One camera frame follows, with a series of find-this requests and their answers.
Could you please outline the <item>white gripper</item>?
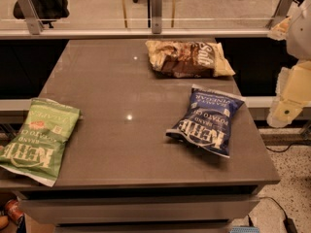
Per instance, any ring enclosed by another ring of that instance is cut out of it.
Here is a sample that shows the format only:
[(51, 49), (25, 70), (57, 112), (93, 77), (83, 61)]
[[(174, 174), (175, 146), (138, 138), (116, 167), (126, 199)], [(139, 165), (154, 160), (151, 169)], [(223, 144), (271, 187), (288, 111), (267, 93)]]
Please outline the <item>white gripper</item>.
[(292, 68), (282, 67), (275, 98), (269, 109), (267, 123), (283, 128), (293, 122), (311, 101), (311, 61), (298, 61)]

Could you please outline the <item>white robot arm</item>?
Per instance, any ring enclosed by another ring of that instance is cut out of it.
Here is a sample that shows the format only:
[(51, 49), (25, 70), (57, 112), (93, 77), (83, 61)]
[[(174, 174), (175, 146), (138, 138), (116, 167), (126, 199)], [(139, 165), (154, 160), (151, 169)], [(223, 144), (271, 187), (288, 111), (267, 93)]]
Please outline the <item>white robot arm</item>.
[(282, 67), (276, 83), (267, 123), (282, 128), (293, 122), (311, 102), (311, 0), (274, 26), (268, 36), (285, 40), (287, 53), (297, 59), (292, 68)]

